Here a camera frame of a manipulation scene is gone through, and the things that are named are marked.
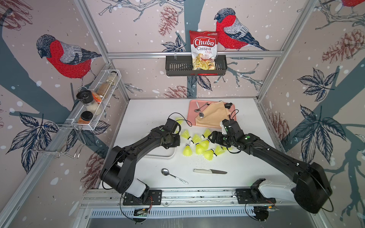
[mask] kitchen knife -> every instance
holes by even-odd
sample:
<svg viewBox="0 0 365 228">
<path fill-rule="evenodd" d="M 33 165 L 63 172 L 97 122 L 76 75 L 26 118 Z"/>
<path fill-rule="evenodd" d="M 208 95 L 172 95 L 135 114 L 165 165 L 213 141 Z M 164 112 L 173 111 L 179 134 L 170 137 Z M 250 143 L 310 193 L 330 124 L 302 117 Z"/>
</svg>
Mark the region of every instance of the kitchen knife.
<svg viewBox="0 0 365 228">
<path fill-rule="evenodd" d="M 212 173 L 226 174 L 227 173 L 225 171 L 214 170 L 214 169 L 194 169 L 193 171 L 196 173 L 208 173 L 208 174 L 212 174 Z"/>
</svg>

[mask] bullfinch illustration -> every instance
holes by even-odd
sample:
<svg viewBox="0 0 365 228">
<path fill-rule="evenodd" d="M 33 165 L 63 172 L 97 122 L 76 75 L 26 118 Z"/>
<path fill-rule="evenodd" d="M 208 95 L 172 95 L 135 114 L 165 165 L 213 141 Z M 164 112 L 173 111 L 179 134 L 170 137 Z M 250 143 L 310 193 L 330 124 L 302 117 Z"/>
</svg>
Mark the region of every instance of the bullfinch illustration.
<svg viewBox="0 0 365 228">
<path fill-rule="evenodd" d="M 81 83 L 83 77 L 91 71 L 92 62 L 101 56 L 80 46 L 68 45 L 48 34 L 37 40 L 37 49 L 39 56 L 46 57 L 63 76 L 80 78 Z"/>
<path fill-rule="evenodd" d="M 226 49 L 237 49 L 242 47 L 258 47 L 261 50 L 267 51 L 261 47 L 255 38 L 252 37 L 249 29 L 239 22 L 236 17 L 236 12 L 231 8 L 224 8 L 218 11 L 214 20 L 217 20 L 216 31 L 219 32 L 219 43 Z"/>
</svg>

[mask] spoon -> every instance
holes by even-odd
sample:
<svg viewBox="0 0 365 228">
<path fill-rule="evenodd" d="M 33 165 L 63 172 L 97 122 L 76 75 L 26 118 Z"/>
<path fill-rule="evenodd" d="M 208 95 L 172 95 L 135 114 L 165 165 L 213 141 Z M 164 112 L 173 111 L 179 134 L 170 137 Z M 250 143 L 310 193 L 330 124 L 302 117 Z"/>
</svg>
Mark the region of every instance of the spoon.
<svg viewBox="0 0 365 228">
<path fill-rule="evenodd" d="M 169 170 L 168 170 L 168 169 L 165 169 L 165 168 L 161 169 L 161 173 L 162 173 L 163 175 L 165 175 L 165 176 L 168 176 L 168 175 L 173 176 L 174 178 L 178 179 L 180 182 L 182 182 L 182 183 L 184 183 L 184 184 L 186 184 L 186 185 L 188 184 L 188 182 L 184 181 L 183 179 L 178 178 L 178 177 L 176 177 L 176 176 L 174 176 L 174 175 L 171 175 L 171 174 L 169 173 Z"/>
<path fill-rule="evenodd" d="M 208 104 L 208 102 L 207 102 L 207 103 L 205 103 L 202 107 L 206 106 L 207 104 Z M 201 108 L 202 108 L 202 107 L 201 107 Z M 195 110 L 194 110 L 194 112 L 199 112 L 199 111 L 200 111 L 200 109 L 195 109 Z"/>
<path fill-rule="evenodd" d="M 201 112 L 198 102 L 196 101 L 196 106 L 198 106 L 199 109 L 199 117 L 204 118 L 204 113 Z"/>
</svg>

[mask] pink cutting board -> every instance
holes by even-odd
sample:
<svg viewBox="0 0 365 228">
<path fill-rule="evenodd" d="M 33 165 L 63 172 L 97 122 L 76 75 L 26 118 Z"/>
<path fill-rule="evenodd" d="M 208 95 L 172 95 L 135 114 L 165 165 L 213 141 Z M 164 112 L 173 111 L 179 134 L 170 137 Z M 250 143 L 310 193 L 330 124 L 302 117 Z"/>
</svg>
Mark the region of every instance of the pink cutting board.
<svg viewBox="0 0 365 228">
<path fill-rule="evenodd" d="M 208 102 L 208 104 L 210 104 L 210 103 L 216 103 L 218 101 L 204 101 L 204 100 L 191 100 L 190 101 L 189 112 L 188 112 L 188 120 L 195 126 L 196 126 L 195 118 L 199 115 L 198 112 L 194 112 L 195 109 L 198 109 L 198 107 L 196 106 L 196 102 L 198 102 L 199 107 L 202 107 L 207 102 Z M 200 110 L 203 111 L 207 107 L 208 107 L 208 105 L 202 107 Z M 234 104 L 232 104 L 229 111 L 232 113 L 234 109 L 235 109 L 235 106 L 234 106 Z"/>
</svg>

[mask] white table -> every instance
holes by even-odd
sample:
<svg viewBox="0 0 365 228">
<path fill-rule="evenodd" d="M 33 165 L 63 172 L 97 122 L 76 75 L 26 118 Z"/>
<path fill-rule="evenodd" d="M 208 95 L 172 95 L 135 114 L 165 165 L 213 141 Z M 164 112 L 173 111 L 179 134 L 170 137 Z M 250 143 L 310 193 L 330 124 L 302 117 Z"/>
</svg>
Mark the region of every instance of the white table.
<svg viewBox="0 0 365 228">
<path fill-rule="evenodd" d="M 271 146 L 273 142 L 266 129 L 264 121 L 258 111 L 255 101 L 252 98 L 223 99 L 224 102 L 232 102 L 239 110 L 237 122 L 245 134 L 253 133 Z M 173 112 L 179 112 L 187 117 L 189 99 L 173 100 L 130 100 L 120 130 L 116 137 L 114 146 L 124 147 L 131 145 L 145 137 L 152 128 L 164 125 L 168 116 Z M 182 131 L 188 129 L 190 135 L 195 133 L 201 135 L 205 127 L 189 127 L 182 124 Z M 192 146 L 193 155 L 183 156 L 183 149 L 188 141 L 181 137 L 180 146 L 166 150 L 158 147 L 151 151 L 152 155 L 169 156 L 170 159 L 155 159 L 143 157 L 136 165 L 135 178 L 146 183 L 150 188 L 206 188 L 206 187 L 244 187 L 259 178 L 266 178 L 271 181 L 289 183 L 290 180 L 283 173 L 252 155 L 245 152 L 231 154 L 226 152 L 220 156 L 214 156 L 212 161 L 206 160 L 202 155 L 195 154 L 195 147 Z M 210 148 L 217 144 L 210 143 Z M 172 175 L 186 180 L 185 185 L 171 176 L 164 176 L 162 168 L 167 168 Z M 215 169 L 228 172 L 227 174 L 200 174 L 194 173 L 193 169 Z"/>
</svg>

